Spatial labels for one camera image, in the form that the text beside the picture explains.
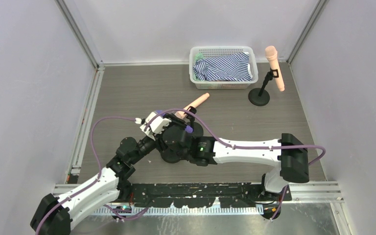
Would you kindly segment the purple microphone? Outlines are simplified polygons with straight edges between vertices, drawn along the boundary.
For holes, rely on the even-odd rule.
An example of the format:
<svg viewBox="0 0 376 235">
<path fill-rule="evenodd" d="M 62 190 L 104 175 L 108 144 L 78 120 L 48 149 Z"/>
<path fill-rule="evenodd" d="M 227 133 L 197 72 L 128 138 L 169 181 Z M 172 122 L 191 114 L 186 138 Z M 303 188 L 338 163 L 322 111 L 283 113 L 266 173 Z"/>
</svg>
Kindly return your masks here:
<svg viewBox="0 0 376 235">
<path fill-rule="evenodd" d="M 195 118 L 187 114 L 186 112 L 183 111 L 169 111 L 165 112 L 163 110 L 155 110 L 155 114 L 161 114 L 158 116 L 151 124 L 151 127 L 154 125 L 154 122 L 157 120 L 162 120 L 165 121 L 166 123 L 162 125 L 162 130 L 161 133 L 173 126 L 182 128 L 185 132 L 187 133 L 193 133 L 195 127 L 194 127 L 194 121 Z"/>
</svg>

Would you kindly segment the black stand front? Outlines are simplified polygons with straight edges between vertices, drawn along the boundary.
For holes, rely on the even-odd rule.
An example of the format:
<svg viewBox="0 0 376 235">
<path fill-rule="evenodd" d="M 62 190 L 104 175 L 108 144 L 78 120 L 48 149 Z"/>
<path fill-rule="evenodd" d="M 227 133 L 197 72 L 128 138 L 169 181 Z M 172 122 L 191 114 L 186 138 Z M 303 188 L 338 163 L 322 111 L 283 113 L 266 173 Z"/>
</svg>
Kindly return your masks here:
<svg viewBox="0 0 376 235">
<path fill-rule="evenodd" d="M 255 106 L 265 106 L 270 101 L 270 95 L 268 91 L 265 90 L 265 87 L 269 83 L 269 81 L 273 80 L 273 78 L 279 77 L 279 71 L 270 69 L 270 71 L 266 74 L 262 87 L 261 88 L 254 88 L 251 89 L 248 93 L 248 100 Z"/>
</svg>

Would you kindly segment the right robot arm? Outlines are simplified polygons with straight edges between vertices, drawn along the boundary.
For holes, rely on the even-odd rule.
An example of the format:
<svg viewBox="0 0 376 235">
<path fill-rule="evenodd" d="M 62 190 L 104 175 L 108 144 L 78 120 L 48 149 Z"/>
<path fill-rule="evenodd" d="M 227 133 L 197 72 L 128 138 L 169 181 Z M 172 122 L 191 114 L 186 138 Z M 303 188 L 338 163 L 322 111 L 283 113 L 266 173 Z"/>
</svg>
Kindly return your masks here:
<svg viewBox="0 0 376 235">
<path fill-rule="evenodd" d="M 263 175 L 264 191 L 280 193 L 289 183 L 309 181 L 308 157 L 305 148 L 292 134 L 269 141 L 233 141 L 202 135 L 197 123 L 186 123 L 165 114 L 151 124 L 152 132 L 164 144 L 162 158 L 175 163 L 186 160 L 198 166 L 225 163 L 270 165 L 273 169 Z"/>
</svg>

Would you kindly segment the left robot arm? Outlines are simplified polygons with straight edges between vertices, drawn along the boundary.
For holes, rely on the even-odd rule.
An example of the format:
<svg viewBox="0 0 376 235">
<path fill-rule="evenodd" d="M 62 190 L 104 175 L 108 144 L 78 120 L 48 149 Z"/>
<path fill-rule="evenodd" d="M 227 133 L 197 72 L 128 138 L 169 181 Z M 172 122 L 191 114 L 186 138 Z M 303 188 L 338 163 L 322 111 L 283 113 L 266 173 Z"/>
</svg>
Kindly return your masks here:
<svg viewBox="0 0 376 235">
<path fill-rule="evenodd" d="M 30 226 L 38 235 L 69 235 L 87 216 L 103 205 L 130 194 L 129 177 L 134 164 L 156 147 L 150 137 L 140 141 L 124 138 L 116 155 L 93 178 L 78 187 L 55 196 L 44 196 L 33 215 Z"/>
</svg>

